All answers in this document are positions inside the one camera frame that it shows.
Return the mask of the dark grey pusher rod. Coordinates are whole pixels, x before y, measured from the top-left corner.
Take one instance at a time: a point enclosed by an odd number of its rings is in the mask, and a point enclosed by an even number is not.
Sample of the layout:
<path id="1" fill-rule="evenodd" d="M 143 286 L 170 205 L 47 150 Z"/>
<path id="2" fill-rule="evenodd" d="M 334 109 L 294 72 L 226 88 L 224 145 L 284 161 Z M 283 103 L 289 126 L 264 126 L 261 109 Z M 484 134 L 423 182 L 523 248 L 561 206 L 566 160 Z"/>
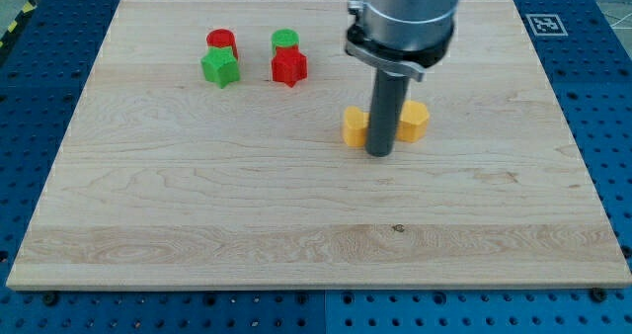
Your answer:
<path id="1" fill-rule="evenodd" d="M 409 78 L 381 69 L 375 72 L 365 150 L 376 157 L 391 153 Z"/>

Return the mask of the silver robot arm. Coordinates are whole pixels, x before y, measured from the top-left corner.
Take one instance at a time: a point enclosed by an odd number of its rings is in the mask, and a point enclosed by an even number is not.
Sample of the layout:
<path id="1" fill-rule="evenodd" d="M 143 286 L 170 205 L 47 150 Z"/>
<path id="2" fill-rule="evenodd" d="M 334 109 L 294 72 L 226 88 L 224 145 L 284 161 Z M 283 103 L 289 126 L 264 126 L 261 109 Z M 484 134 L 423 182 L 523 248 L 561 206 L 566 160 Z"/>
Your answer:
<path id="1" fill-rule="evenodd" d="M 349 0 L 345 52 L 375 69 L 365 151 L 392 152 L 409 82 L 446 55 L 459 0 Z"/>

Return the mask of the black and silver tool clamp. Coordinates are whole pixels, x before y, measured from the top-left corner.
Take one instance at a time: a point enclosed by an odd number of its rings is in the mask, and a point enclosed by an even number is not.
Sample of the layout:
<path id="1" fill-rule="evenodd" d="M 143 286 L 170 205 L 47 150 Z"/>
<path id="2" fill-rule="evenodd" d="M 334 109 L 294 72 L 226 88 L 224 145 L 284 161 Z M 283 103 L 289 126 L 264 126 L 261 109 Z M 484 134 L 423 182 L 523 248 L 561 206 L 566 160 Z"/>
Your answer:
<path id="1" fill-rule="evenodd" d="M 345 53 L 382 72 L 421 81 L 427 68 L 446 55 L 454 33 L 454 10 L 422 12 L 424 18 L 403 19 L 402 5 L 392 15 L 365 0 L 350 0 L 353 23 L 346 32 Z"/>

